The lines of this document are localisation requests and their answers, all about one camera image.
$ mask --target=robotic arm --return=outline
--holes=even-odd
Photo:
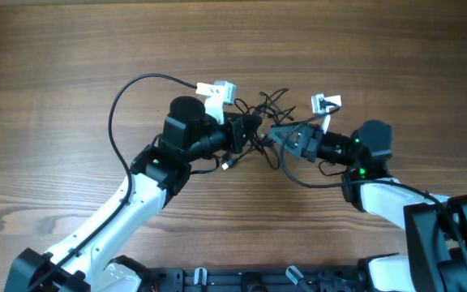
[[[211,272],[145,268],[124,255],[112,259],[144,222],[180,192],[191,175],[192,161],[213,159],[220,150],[241,153],[256,135],[259,117],[222,110],[223,104],[233,103],[235,85],[216,81],[192,88],[206,96],[204,104],[194,97],[174,99],[157,136],[158,145],[155,139],[133,160],[131,179],[126,178],[92,217],[44,254],[23,251],[11,266],[6,292],[467,291],[467,195],[448,198],[400,184],[386,165],[392,156],[391,127],[373,120],[350,137],[330,132],[330,114],[341,107],[341,99],[323,95],[312,98],[314,114],[324,118],[321,126],[273,127],[271,138],[284,145],[282,153],[286,149],[296,158],[347,165],[342,183],[328,187],[341,187],[345,200],[356,209],[405,230],[408,256],[378,255],[354,267]],[[281,164],[288,174],[282,157]],[[326,187],[290,177],[304,187]],[[445,239],[459,237],[461,249],[448,250]]]

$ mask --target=wooden surface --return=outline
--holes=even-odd
[[[124,173],[107,137],[109,107],[147,72],[232,80],[251,104],[261,90],[289,87],[281,105],[297,105],[299,118],[311,116],[312,94],[341,94],[333,131],[389,122],[393,174],[467,194],[464,2],[0,8],[0,290],[24,248],[44,251],[117,189]],[[114,130],[128,161],[182,94],[192,92],[163,80],[126,92]],[[311,183],[338,181],[306,161],[289,165]],[[192,177],[121,253],[148,267],[213,268],[352,264],[394,251],[405,252],[405,236],[393,225],[357,212],[339,189],[293,184],[252,154]]]

